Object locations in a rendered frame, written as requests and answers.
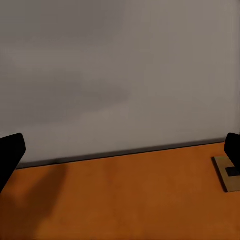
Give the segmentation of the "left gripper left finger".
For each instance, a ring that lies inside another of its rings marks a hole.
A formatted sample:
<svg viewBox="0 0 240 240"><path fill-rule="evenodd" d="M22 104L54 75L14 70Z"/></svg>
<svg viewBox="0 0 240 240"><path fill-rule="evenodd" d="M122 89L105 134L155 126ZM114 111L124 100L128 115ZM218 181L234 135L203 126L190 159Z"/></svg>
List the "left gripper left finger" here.
<svg viewBox="0 0 240 240"><path fill-rule="evenodd" d="M0 193L26 152L23 134L0 138Z"/></svg>

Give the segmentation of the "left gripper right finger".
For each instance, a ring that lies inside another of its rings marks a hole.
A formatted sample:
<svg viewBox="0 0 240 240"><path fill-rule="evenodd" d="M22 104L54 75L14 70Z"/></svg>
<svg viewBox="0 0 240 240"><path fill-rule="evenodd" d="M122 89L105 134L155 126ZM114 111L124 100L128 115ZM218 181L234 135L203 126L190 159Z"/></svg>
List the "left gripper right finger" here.
<svg viewBox="0 0 240 240"><path fill-rule="evenodd" d="M240 173L240 135L228 133L224 151Z"/></svg>

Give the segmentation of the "mousetrap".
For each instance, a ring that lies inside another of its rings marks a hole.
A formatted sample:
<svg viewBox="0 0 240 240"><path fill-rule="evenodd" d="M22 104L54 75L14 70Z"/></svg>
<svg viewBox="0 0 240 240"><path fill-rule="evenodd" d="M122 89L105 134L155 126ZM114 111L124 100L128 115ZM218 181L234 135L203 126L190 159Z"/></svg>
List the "mousetrap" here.
<svg viewBox="0 0 240 240"><path fill-rule="evenodd" d="M226 193L240 191L240 173L228 155L212 158Z"/></svg>

